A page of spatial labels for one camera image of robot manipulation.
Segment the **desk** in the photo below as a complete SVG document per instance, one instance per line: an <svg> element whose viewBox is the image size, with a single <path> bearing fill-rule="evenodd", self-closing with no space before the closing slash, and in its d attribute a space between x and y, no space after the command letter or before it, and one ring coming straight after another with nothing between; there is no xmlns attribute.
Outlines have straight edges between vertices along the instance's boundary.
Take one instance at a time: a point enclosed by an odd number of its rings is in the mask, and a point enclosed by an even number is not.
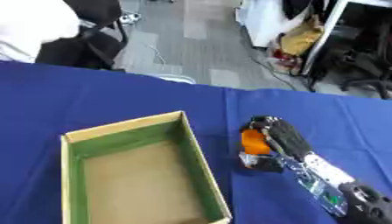
<svg viewBox="0 0 392 224"><path fill-rule="evenodd" d="M321 50L321 48L323 47L323 45L326 43L327 39L331 35L333 28L338 22L340 16L343 14L343 11L345 10L348 3L368 4L373 6L392 8L391 0L338 0L337 3L333 6L331 15L328 17L328 19L325 22L325 30L323 35L314 44L313 48L309 53L309 56L302 70L303 75L307 75L311 71L314 60L317 58L319 51Z"/></svg>
<svg viewBox="0 0 392 224"><path fill-rule="evenodd" d="M0 62L0 102L0 223L61 223L59 135L179 109L236 224L334 223L289 171L237 165L238 129L253 115L284 118L318 154L392 196L391 101Z"/></svg>

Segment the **metal frame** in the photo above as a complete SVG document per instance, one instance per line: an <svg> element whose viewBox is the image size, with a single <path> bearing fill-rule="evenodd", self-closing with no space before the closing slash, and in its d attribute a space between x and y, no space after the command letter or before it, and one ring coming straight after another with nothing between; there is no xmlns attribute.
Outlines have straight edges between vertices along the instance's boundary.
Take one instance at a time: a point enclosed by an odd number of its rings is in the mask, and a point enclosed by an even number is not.
<svg viewBox="0 0 392 224"><path fill-rule="evenodd" d="M330 16L325 22L325 30L320 39L311 49L309 56L304 64L301 74L308 75L312 69L313 63L317 58L321 48L324 46L329 36L331 35L333 28L338 23L340 16L343 14L348 3L355 4L367 4L385 8L392 8L392 0L338 0L338 2L333 6Z"/></svg>

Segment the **orange object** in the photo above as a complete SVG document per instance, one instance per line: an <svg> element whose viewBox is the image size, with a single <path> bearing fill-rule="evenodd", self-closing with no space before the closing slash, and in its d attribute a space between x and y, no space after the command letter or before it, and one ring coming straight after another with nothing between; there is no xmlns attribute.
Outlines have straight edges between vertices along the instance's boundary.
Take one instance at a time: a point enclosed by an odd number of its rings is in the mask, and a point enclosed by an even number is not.
<svg viewBox="0 0 392 224"><path fill-rule="evenodd" d="M245 153L251 155L270 154L270 147L265 143L264 135L255 129L246 129L241 133Z"/></svg>

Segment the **person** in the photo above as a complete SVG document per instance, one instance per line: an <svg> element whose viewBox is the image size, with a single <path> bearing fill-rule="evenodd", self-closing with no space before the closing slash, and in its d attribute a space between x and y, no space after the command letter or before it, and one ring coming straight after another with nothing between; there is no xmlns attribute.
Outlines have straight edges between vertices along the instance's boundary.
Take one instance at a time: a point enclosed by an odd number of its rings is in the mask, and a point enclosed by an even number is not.
<svg viewBox="0 0 392 224"><path fill-rule="evenodd" d="M79 33L63 0L0 0L0 60L34 63L41 45Z"/></svg>

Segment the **chair leg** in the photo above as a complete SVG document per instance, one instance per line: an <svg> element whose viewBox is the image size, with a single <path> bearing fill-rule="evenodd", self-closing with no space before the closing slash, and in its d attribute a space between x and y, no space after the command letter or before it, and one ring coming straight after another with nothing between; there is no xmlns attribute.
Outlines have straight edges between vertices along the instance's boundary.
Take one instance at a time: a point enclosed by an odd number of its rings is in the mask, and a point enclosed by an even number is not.
<svg viewBox="0 0 392 224"><path fill-rule="evenodd" d="M385 85L385 83L380 82L380 83L378 83L378 85L376 84L374 86L377 89L378 93L380 94L380 97L383 100L387 100L390 98L389 94L388 94L387 86Z"/></svg>
<svg viewBox="0 0 392 224"><path fill-rule="evenodd" d="M369 85L374 86L374 85L377 85L378 83L380 83L380 81L375 80L375 79L347 80L340 86L340 88L342 91L347 91L350 86L356 86L356 85L360 85L360 84L369 84Z"/></svg>

